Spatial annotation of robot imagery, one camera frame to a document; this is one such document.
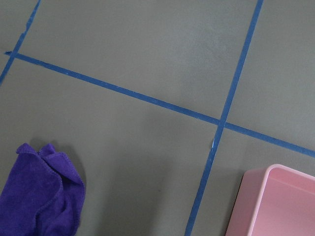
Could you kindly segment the purple microfiber cloth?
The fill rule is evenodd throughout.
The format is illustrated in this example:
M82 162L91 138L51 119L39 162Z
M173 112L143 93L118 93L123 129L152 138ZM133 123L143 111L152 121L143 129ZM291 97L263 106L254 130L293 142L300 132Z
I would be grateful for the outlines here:
M85 186L73 163L52 144L18 147L0 195L2 236L73 236L79 227Z

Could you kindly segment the pink plastic bin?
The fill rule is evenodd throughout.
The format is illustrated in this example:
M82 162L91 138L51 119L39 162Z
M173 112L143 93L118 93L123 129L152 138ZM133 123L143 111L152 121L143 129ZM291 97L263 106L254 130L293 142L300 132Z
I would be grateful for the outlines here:
M314 176L280 164L244 173L226 235L314 234Z

